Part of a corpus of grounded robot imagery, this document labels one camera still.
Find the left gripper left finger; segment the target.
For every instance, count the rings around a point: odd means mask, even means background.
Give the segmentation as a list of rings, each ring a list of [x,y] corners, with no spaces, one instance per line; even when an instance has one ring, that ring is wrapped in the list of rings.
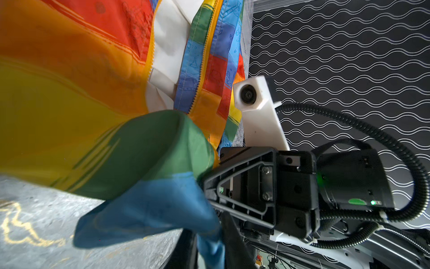
[[[179,240],[161,266],[162,269],[197,269],[198,250],[196,234],[184,229],[180,234]]]

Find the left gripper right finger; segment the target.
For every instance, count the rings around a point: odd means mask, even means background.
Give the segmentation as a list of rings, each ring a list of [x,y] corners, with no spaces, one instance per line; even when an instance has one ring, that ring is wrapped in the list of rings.
[[[225,245],[226,269],[255,269],[255,262],[240,236],[229,212],[221,213],[222,240]]]

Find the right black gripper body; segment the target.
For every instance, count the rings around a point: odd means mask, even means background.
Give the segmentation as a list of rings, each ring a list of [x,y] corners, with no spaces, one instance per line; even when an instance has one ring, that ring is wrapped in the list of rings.
[[[270,147],[223,148],[202,179],[207,200],[243,222],[306,239],[320,228],[316,157]]]

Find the rainbow striped jacket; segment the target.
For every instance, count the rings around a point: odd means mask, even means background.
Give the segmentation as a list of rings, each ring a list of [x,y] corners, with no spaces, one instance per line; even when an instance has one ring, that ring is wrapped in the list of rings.
[[[186,229],[226,244],[200,183],[232,146],[243,1],[2,1],[1,173],[102,200],[73,243]]]

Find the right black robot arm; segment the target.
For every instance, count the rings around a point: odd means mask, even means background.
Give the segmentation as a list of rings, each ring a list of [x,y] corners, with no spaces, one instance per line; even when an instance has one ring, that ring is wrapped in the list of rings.
[[[397,210],[383,164],[368,143],[330,141],[311,151],[227,148],[202,181],[206,198],[232,217],[243,248],[269,254],[286,269],[427,269],[430,234],[397,223],[423,215],[430,177],[419,159],[391,135],[353,116],[303,103],[277,112],[324,115],[369,135],[410,171],[413,196]]]

